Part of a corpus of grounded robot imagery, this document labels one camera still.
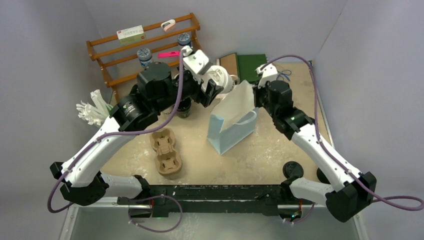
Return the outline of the light blue paper bag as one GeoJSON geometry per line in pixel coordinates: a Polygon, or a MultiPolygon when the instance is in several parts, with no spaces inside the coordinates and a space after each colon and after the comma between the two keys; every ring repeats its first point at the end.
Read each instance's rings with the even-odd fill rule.
{"type": "Polygon", "coordinates": [[[207,140],[218,154],[223,155],[254,132],[258,115],[253,85],[244,80],[213,108],[207,140]]]}

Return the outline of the single white paper cup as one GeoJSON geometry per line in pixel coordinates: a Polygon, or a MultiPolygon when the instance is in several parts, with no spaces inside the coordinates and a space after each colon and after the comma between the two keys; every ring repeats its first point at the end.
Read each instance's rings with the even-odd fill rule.
{"type": "Polygon", "coordinates": [[[209,77],[219,87],[223,87],[220,94],[228,94],[234,88],[234,80],[228,71],[220,65],[212,65],[207,71],[209,77]]]}

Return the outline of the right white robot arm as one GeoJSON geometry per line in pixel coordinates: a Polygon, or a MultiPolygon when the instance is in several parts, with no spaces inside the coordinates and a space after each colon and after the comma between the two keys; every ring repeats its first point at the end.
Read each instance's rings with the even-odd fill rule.
{"type": "Polygon", "coordinates": [[[347,162],[316,130],[315,121],[294,106],[292,90],[284,81],[272,81],[252,88],[254,105],[264,108],[275,128],[300,147],[318,166],[328,184],[291,176],[281,183],[280,196],[288,204],[305,199],[325,206],[345,223],[368,207],[377,179],[347,162]]]}

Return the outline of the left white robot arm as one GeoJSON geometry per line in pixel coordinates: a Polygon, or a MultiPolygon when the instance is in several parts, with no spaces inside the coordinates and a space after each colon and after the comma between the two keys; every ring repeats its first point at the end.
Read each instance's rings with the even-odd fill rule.
{"type": "Polygon", "coordinates": [[[138,175],[122,177],[101,171],[108,160],[137,135],[154,132],[152,124],[161,112],[172,108],[173,118],[182,100],[193,100],[207,107],[218,94],[233,88],[232,77],[217,65],[201,69],[179,67],[177,77],[171,67],[154,62],[137,75],[129,95],[112,108],[98,132],[75,156],[50,166],[56,178],[55,189],[70,204],[91,205],[103,197],[123,197],[138,205],[149,199],[147,182],[138,175]]]}

